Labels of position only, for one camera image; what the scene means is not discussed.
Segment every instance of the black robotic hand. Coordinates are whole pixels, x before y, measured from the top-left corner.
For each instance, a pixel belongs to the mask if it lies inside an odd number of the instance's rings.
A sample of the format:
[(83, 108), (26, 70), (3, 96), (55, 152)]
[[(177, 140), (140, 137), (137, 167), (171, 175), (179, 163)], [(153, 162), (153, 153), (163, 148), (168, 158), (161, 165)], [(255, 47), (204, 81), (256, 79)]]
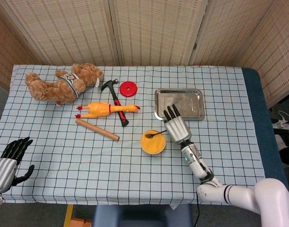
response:
[(33, 142), (30, 138), (19, 139), (7, 145), (0, 157), (0, 193), (4, 193), (11, 186), (27, 180), (34, 170), (34, 165), (31, 165), (28, 172), (21, 177), (16, 177), (15, 172), (20, 164), (27, 147)]

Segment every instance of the red lid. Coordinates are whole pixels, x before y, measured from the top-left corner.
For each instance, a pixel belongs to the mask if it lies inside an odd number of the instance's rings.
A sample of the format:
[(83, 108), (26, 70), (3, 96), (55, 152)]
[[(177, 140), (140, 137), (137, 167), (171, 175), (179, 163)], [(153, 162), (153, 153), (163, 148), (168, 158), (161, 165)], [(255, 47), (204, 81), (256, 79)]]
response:
[(120, 85), (119, 91), (125, 97), (134, 96), (137, 93), (137, 86), (134, 82), (126, 81)]

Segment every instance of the white cable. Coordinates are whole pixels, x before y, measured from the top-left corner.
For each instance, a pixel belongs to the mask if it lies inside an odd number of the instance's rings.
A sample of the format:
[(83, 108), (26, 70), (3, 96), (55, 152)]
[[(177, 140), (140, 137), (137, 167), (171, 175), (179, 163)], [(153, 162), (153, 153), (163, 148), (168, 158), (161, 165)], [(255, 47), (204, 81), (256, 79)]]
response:
[(284, 112), (284, 111), (282, 111), (282, 110), (278, 110), (278, 114), (282, 117), (282, 120), (285, 120), (285, 118), (282, 116), (282, 114), (280, 114), (280, 112), (286, 114), (286, 115), (289, 117), (289, 114), (288, 114), (288, 113), (286, 113), (286, 112)]

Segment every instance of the hammer handle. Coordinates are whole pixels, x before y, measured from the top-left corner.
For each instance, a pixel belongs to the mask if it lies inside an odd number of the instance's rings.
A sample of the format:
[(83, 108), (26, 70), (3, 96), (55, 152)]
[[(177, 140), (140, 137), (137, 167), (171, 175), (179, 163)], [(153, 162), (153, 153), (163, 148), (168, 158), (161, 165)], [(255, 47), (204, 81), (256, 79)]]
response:
[(109, 87), (109, 88), (110, 88), (110, 92), (111, 92), (111, 94), (112, 94), (112, 96), (113, 96), (113, 100), (114, 100), (114, 101), (117, 100), (118, 97), (117, 97), (116, 92), (114, 91), (113, 86), (112, 86), (112, 87)]
[[(114, 100), (114, 103), (115, 105), (121, 105), (118, 99)], [(129, 121), (126, 119), (124, 112), (118, 111), (117, 113), (120, 117), (122, 127), (126, 126), (129, 123)]]

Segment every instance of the wall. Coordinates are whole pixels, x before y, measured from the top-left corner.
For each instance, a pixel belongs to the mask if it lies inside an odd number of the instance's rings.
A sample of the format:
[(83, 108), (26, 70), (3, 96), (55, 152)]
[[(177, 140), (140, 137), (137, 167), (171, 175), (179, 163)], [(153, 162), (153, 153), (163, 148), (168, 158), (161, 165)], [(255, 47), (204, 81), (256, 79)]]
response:
[(35, 64), (36, 61), (0, 18), (0, 86), (9, 91), (14, 64)]
[[(15, 63), (249, 67), (261, 75), (269, 107), (289, 93), (289, 0), (0, 0), (0, 6), (6, 24), (22, 34), (19, 42), (27, 41), (24, 50), (11, 47), (25, 58)], [(9, 74), (11, 66), (5, 68)], [(9, 84), (9, 75), (0, 80)]]
[(273, 2), (234, 65), (259, 72), (269, 107), (289, 94), (289, 0)]
[(50, 65), (118, 65), (105, 0), (0, 0)]
[(272, 0), (210, 0), (190, 65), (233, 66)]

